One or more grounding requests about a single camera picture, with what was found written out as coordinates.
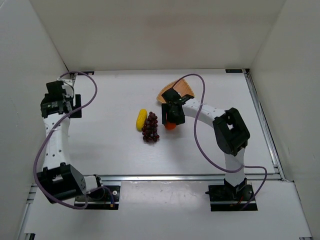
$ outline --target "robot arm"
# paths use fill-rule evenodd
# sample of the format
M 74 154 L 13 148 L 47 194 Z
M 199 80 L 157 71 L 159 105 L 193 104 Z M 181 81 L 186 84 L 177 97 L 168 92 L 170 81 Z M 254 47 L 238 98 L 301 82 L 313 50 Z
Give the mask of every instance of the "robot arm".
M 177 125 L 185 122 L 185 116 L 195 118 L 201 103 L 193 96 L 180 96 L 173 88 L 162 94 L 166 103 L 162 104 L 162 124 Z M 219 148 L 224 152 L 227 170 L 237 170 L 244 165 L 244 154 L 250 133 L 238 110 L 221 110 L 203 104 L 198 120 L 214 129 Z M 227 172 L 224 185 L 235 196 L 247 184 L 244 168 L 238 172 Z
M 63 81 L 49 82 L 46 87 L 48 93 L 41 102 L 41 113 L 47 136 L 63 115 L 81 106 L 81 96 L 78 94 L 74 96 L 73 87 Z M 81 116 L 80 111 L 70 117 L 81 118 Z M 69 156 L 69 125 L 70 118 L 67 117 L 56 127 L 46 145 L 42 171 L 37 173 L 44 189 L 61 201 L 84 195 L 102 186 L 100 177 L 97 175 L 83 176 L 72 166 Z M 96 191 L 92 194 L 99 195 L 101 192 Z

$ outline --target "black mounting plate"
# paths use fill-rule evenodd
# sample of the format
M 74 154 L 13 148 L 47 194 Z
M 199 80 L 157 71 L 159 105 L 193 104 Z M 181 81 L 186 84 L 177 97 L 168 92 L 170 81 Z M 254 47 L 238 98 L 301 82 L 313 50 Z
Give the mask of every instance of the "black mounting plate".
M 88 196 L 88 206 L 86 207 L 86 210 L 118 210 L 119 209 L 121 186 L 106 185 L 106 187 L 109 188 L 112 193 L 116 191 L 116 195 L 113 195 L 113 199 L 115 202 L 114 206 L 111 206 L 110 204 L 111 198 L 109 193 L 107 193 L 103 197 L 100 197 L 99 199 L 94 199 Z M 85 197 L 83 195 L 77 196 L 74 199 L 74 206 L 82 207 L 84 205 L 85 205 Z
M 252 185 L 247 184 L 236 197 L 230 194 L 230 190 L 225 185 L 210 185 L 206 194 L 210 197 L 211 212 L 231 212 L 240 211 L 243 206 L 253 196 L 254 190 Z M 255 199 L 250 202 L 242 211 L 257 211 Z

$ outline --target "orange object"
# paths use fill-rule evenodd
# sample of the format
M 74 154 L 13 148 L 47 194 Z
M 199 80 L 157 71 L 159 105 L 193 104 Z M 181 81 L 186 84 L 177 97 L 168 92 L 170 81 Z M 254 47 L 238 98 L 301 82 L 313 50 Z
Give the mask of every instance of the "orange object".
M 176 124 L 175 123 L 171 123 L 171 122 L 166 122 L 166 124 L 164 125 L 165 129 L 167 130 L 173 130 L 176 128 Z

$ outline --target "grapes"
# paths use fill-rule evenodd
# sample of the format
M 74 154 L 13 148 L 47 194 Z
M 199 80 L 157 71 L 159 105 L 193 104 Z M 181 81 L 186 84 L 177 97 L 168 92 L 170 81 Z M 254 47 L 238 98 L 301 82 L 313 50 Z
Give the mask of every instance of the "grapes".
M 158 133 L 157 133 L 157 127 L 158 127 L 158 121 L 157 121 L 157 116 L 155 113 L 152 111 L 149 112 L 149 116 L 147 119 L 144 121 L 144 125 L 142 128 L 142 135 L 143 135 L 143 140 L 145 142 L 157 142 L 158 139 L 160 138 Z

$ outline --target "white wall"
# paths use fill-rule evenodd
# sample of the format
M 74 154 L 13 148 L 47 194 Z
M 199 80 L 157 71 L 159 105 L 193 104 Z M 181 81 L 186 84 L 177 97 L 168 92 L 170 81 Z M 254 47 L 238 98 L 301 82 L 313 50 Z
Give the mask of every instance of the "white wall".
M 320 1 L 287 0 L 252 67 L 285 176 L 320 239 Z
M 31 0 L 70 70 L 247 68 L 284 0 Z
M 46 82 L 66 69 L 27 0 L 0 3 L 0 239 L 17 235 L 44 136 Z

